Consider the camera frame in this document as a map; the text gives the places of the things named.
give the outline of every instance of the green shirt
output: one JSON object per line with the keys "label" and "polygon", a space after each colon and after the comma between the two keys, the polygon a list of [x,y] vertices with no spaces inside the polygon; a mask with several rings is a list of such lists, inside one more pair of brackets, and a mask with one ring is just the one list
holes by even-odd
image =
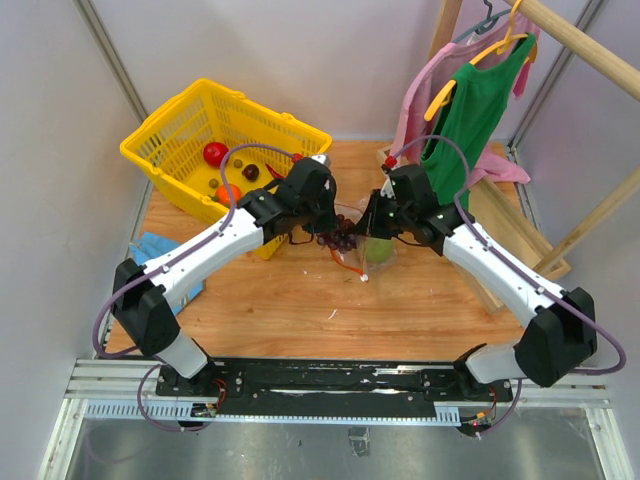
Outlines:
{"label": "green shirt", "polygon": [[[516,76],[535,43],[536,37],[530,33],[518,41],[509,58],[495,67],[478,70],[467,63],[453,75],[456,86],[452,100],[442,108],[433,133],[457,143],[469,169],[475,167],[506,110]],[[430,140],[421,158],[440,204],[452,203],[465,181],[464,166],[456,152],[444,142]],[[469,192],[460,197],[460,202],[469,208]]]}

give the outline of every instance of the pink shirt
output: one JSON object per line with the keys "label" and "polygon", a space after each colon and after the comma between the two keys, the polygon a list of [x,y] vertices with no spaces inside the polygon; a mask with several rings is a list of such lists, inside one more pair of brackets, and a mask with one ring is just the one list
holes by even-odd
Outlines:
{"label": "pink shirt", "polygon": [[[396,129],[396,136],[391,145],[391,153],[396,153],[403,145],[414,138],[430,133],[433,125],[427,125],[424,120],[424,113],[431,104],[433,98],[451,79],[451,76],[458,69],[468,63],[473,57],[485,50],[492,44],[504,38],[508,23],[505,22],[498,28],[495,28],[489,34],[480,38],[480,40],[472,45],[458,45],[449,43],[445,45],[420,71],[413,80],[402,103],[400,110],[400,119]],[[521,14],[516,14],[514,34],[531,32],[538,37],[540,28],[528,20]],[[493,67],[506,58],[504,55],[489,55],[482,59],[477,65],[478,69],[486,69]],[[514,86],[514,93],[518,98],[524,91],[526,81],[529,74],[530,63],[527,62],[520,72],[519,78]],[[424,150],[425,142],[418,142],[409,148],[404,156],[413,163],[420,161],[420,155]],[[489,175],[494,181],[517,181],[526,183],[530,180],[524,170],[517,165],[493,154],[488,147],[480,156],[476,168],[472,172],[472,184],[480,180],[485,175]]]}

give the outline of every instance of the cable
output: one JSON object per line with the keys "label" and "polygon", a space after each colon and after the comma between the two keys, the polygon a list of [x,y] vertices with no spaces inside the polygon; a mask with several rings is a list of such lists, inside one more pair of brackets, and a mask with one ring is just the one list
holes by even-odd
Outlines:
{"label": "cable", "polygon": [[144,419],[160,430],[164,430],[165,432],[172,433],[182,433],[182,432],[199,432],[200,430],[204,430],[209,426],[209,423],[201,427],[170,427],[169,425],[164,425],[149,416],[149,414],[144,410],[144,405],[142,405],[142,388],[144,387],[144,383],[149,379],[151,374],[155,372],[158,368],[162,366],[161,363],[154,365],[149,369],[147,373],[144,374],[142,380],[140,381],[140,385],[138,385],[138,391],[136,392],[136,402],[138,403],[138,409],[140,410],[140,414],[144,417]]}
{"label": "cable", "polygon": [[229,388],[227,387],[227,383],[221,378],[216,378],[212,383],[215,383],[219,389],[216,410],[220,410],[222,403],[227,399],[227,391],[229,390]]}
{"label": "cable", "polygon": [[488,433],[495,432],[495,430],[500,425],[502,425],[504,422],[507,421],[507,418],[509,418],[511,416],[511,414],[515,411],[516,405],[518,404],[518,400],[520,400],[520,394],[521,393],[522,393],[522,379],[519,378],[518,379],[518,388],[516,389],[516,395],[513,397],[513,401],[511,402],[511,405],[509,406],[509,409],[504,413],[504,415],[502,417],[500,417],[500,420],[495,422],[493,425],[491,425],[489,428],[487,428],[484,432],[478,433],[478,435],[480,437],[484,437]]}
{"label": "cable", "polygon": [[190,247],[187,250],[185,250],[184,252],[182,252],[180,255],[175,256],[174,258],[169,260],[164,265],[156,268],[155,270],[152,270],[151,272],[145,273],[144,275],[142,275],[139,278],[136,278],[134,281],[132,281],[130,283],[127,283],[126,285],[124,285],[123,287],[118,289],[113,295],[111,295],[111,297],[109,297],[107,302],[102,306],[102,308],[98,312],[98,316],[96,318],[96,321],[93,324],[93,332],[92,332],[92,336],[91,336],[91,341],[93,343],[93,348],[94,348],[94,350],[96,352],[98,352],[98,355],[100,355],[102,358],[108,358],[108,359],[120,358],[121,356],[126,355],[127,353],[132,352],[137,348],[137,347],[133,346],[133,347],[125,348],[124,350],[120,350],[119,352],[107,353],[104,350],[104,348],[102,348],[102,345],[100,345],[100,327],[101,327],[102,322],[104,321],[104,318],[106,317],[107,313],[110,311],[112,305],[122,295],[127,293],[129,290],[137,287],[138,285],[140,285],[141,283],[143,283],[143,282],[145,282],[147,280],[152,279],[156,275],[158,275],[161,272],[163,272],[166,268],[171,268],[173,265],[175,265],[176,263],[178,263],[181,260],[185,259],[189,255],[191,255],[193,252],[195,252],[195,251],[199,250],[200,248],[202,248],[204,245],[209,243],[211,240],[213,240],[214,238],[218,237],[227,228],[227,226],[229,226],[229,224],[233,220],[233,215],[234,215],[235,210],[236,210],[237,201],[236,201],[236,198],[233,195],[233,191],[231,190],[231,184],[229,183],[229,180],[227,179],[227,174],[226,174],[226,171],[225,171],[226,170],[226,166],[227,166],[227,163],[229,161],[229,158],[231,158],[231,155],[233,155],[237,151],[242,150],[244,148],[254,148],[254,147],[255,148],[264,148],[264,149],[267,149],[267,150],[271,150],[273,152],[280,153],[280,154],[285,155],[285,156],[287,156],[289,158],[293,158],[293,154],[291,154],[291,153],[289,153],[289,152],[287,152],[285,150],[282,150],[280,148],[272,147],[271,145],[265,145],[263,143],[245,143],[243,145],[238,145],[236,147],[233,147],[232,149],[230,149],[227,152],[227,154],[223,157],[222,162],[220,162],[220,178],[222,179],[222,183],[224,185],[224,188],[227,190],[227,193],[229,194],[229,198],[231,199],[231,202],[230,202],[231,205],[229,206],[229,213],[227,213],[227,215],[224,217],[224,220],[222,221],[222,224],[220,224],[220,228],[218,230],[216,230],[215,232],[211,233],[211,235],[203,238],[198,243],[196,243],[192,247]]}
{"label": "cable", "polygon": [[491,413],[492,420],[495,420],[495,418],[496,418],[496,405],[498,404],[498,392],[496,392],[495,388],[489,387],[489,393],[493,396],[493,402],[491,402],[491,407],[487,408],[486,410],[483,410],[478,415],[486,416],[486,415],[489,415]]}
{"label": "cable", "polygon": [[478,232],[478,230],[473,225],[471,220],[469,220],[469,217],[467,216],[467,213],[462,208],[462,205],[460,205],[460,196],[462,194],[464,194],[467,190],[469,190],[469,187],[468,187],[469,174],[470,174],[470,172],[469,172],[469,162],[467,161],[467,157],[465,156],[464,152],[460,149],[460,147],[454,141],[452,141],[451,139],[449,139],[447,137],[444,137],[442,135],[422,135],[422,136],[412,140],[411,142],[407,143],[405,146],[403,146],[398,152],[396,152],[395,155],[393,155],[393,157],[394,158],[398,158],[400,155],[402,155],[402,153],[404,153],[414,143],[419,142],[419,141],[423,141],[423,140],[439,140],[439,141],[443,141],[447,145],[449,145],[451,148],[453,148],[455,150],[456,154],[458,155],[458,157],[460,158],[460,161],[462,162],[462,165],[464,167],[464,172],[465,172],[465,184],[453,196],[453,203],[455,204],[456,209],[458,210],[458,213],[460,214],[460,217],[462,217],[462,220],[464,221],[465,225],[473,233],[473,235],[476,237],[476,239],[485,248],[487,248],[491,253],[493,253],[496,257],[498,257],[502,261],[502,263],[504,263],[511,270],[513,270],[515,273],[517,273],[529,285],[531,285],[536,290],[541,291],[544,296],[546,296],[547,298],[549,298],[549,299],[553,300],[554,302],[556,302],[562,308],[567,310],[572,315],[578,317],[582,322],[584,322],[589,327],[591,327],[593,330],[595,330],[597,333],[602,335],[616,349],[616,352],[618,352],[618,356],[619,356],[618,363],[615,364],[612,367],[600,368],[600,369],[577,368],[577,369],[573,370],[572,373],[580,373],[580,374],[583,374],[583,375],[604,375],[604,374],[607,374],[607,373],[615,373],[615,372],[618,372],[618,371],[622,370],[624,368],[624,366],[626,365],[626,363],[627,363],[627,354],[624,351],[624,348],[622,347],[620,342],[618,342],[618,340],[616,340],[613,337],[613,335],[611,335],[607,330],[604,329],[604,327],[602,327],[601,325],[599,325],[596,322],[594,322],[593,320],[591,320],[589,317],[587,317],[584,313],[579,311],[573,305],[570,305],[569,303],[565,302],[562,298],[557,297],[553,293],[547,291],[538,282],[536,282],[535,279],[533,279],[529,275],[527,275],[521,268],[519,268],[516,264],[514,264],[511,260],[509,260],[509,258],[507,258],[502,252],[500,252],[497,248],[492,246],[489,243],[489,241],[486,238],[484,238],[480,234],[480,232]]}
{"label": "cable", "polygon": [[[368,282],[369,281],[369,275],[367,275],[364,271],[364,265],[362,266],[362,268],[358,268],[358,267],[352,267],[350,265],[347,265],[346,263],[344,263],[340,257],[338,256],[338,254],[336,253],[335,250],[333,249],[329,249],[329,252],[331,253],[331,258],[333,258],[333,261],[336,262],[338,265],[340,265],[342,268],[346,268],[347,270],[351,270],[354,273],[357,273],[360,276],[360,279],[363,282]],[[364,264],[365,261],[365,257],[364,254],[362,255],[362,263]]]}
{"label": "cable", "polygon": [[405,245],[409,245],[410,247],[427,247],[427,245],[422,245],[420,243],[407,242],[404,238],[400,238],[400,237],[396,237],[396,238],[400,240],[402,243],[404,243]]}

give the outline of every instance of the yellow plastic basket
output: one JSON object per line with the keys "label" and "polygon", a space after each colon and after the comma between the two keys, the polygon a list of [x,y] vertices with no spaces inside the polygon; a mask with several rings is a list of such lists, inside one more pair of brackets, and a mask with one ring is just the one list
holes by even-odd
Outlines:
{"label": "yellow plastic basket", "polygon": [[[212,178],[220,182],[220,171],[204,161],[202,151],[209,142],[227,147],[260,142],[291,153],[314,155],[331,146],[331,137],[288,113],[276,113],[247,99],[244,93],[200,79],[149,115],[144,123],[120,145],[120,152],[151,179],[174,205],[203,222],[217,222],[228,209],[211,200]],[[232,166],[236,159],[243,167]],[[249,163],[260,168],[255,182],[242,176]],[[243,194],[272,180],[264,167],[268,163],[286,175],[293,166],[289,158],[257,148],[239,151],[230,159],[227,177]],[[255,250],[265,260],[280,246],[276,238]]]}

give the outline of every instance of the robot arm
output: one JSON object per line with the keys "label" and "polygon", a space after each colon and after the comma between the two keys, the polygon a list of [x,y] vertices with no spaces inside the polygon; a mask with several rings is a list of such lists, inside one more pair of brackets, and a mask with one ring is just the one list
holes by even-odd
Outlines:
{"label": "robot arm", "polygon": [[[181,330],[171,307],[179,304],[195,283],[243,253],[290,233],[296,225],[316,233],[335,229],[335,181],[328,165],[326,155],[302,158],[284,180],[245,195],[224,231],[220,229],[226,217],[146,265],[128,259],[118,266],[114,292],[145,273],[163,269],[126,292],[112,307],[113,315],[144,355],[160,358],[185,378],[204,368],[207,355]],[[275,185],[275,193],[269,192]],[[220,233],[207,242],[214,232]],[[185,258],[166,266],[188,251]]]}
{"label": "robot arm", "polygon": [[[518,342],[480,345],[454,362],[462,389],[473,393],[498,379],[525,377],[549,387],[595,353],[595,331],[543,295],[548,292],[562,298],[593,319],[593,299],[589,294],[580,288],[566,292],[540,277],[492,240],[467,214],[474,229],[488,243],[480,242],[454,205],[438,203],[422,167],[407,165],[388,175],[391,191],[372,192],[357,233],[378,238],[413,234],[419,245],[432,248],[473,274],[498,295],[525,328]],[[489,250],[490,246],[540,287],[534,288],[507,266]]]}

